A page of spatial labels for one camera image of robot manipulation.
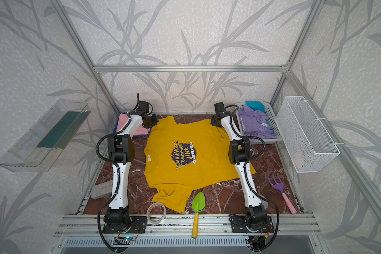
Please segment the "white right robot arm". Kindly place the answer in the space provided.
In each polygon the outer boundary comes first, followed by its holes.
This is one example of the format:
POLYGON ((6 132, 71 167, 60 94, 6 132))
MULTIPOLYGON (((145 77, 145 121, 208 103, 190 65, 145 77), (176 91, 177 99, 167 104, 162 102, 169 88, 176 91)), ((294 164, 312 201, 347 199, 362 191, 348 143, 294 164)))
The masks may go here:
POLYGON ((212 116, 211 124, 218 128, 223 128, 229 139, 228 157, 234 165, 240 179, 244 194, 246 208, 246 225, 256 231, 258 227, 267 220, 267 213, 263 199, 257 193, 250 167, 252 158, 250 150, 250 139, 241 134, 234 123, 234 112, 228 110, 222 102, 215 103, 215 115, 212 116))

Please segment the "grey plastic laundry basket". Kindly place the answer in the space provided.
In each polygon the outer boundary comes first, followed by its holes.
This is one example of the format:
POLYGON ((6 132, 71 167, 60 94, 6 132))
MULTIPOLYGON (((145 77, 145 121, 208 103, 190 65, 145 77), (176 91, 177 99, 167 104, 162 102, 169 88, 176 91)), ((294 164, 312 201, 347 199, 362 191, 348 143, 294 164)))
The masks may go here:
MULTIPOLYGON (((262 102, 262 104, 265 106, 265 113, 269 116, 267 123, 269 124, 271 129, 273 129, 276 132, 276 135, 277 135, 277 138, 275 138, 275 139, 262 139, 266 145, 271 145, 275 142, 281 141, 282 136, 280 134, 280 131, 278 130, 278 126, 276 124, 276 115, 275 115, 271 105, 269 103, 266 103, 266 102, 262 102)), ((239 103, 236 103, 236 105, 239 107, 239 109, 241 109, 245 106, 245 102, 239 102, 239 103)), ((236 111, 236 118, 237 118, 239 130, 241 132, 241 135, 244 136, 244 133, 241 130, 239 115, 238 115, 237 111, 236 111)))

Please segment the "yellow printed t-shirt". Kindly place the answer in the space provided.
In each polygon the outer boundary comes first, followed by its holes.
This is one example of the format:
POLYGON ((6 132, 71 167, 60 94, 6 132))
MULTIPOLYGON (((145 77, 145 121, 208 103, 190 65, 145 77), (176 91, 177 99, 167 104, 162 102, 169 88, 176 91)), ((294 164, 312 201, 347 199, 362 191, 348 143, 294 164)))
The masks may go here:
POLYGON ((230 163, 230 139, 210 120, 177 123, 160 119, 144 149, 145 177, 157 193, 152 201, 183 213, 192 191, 239 177, 230 163))

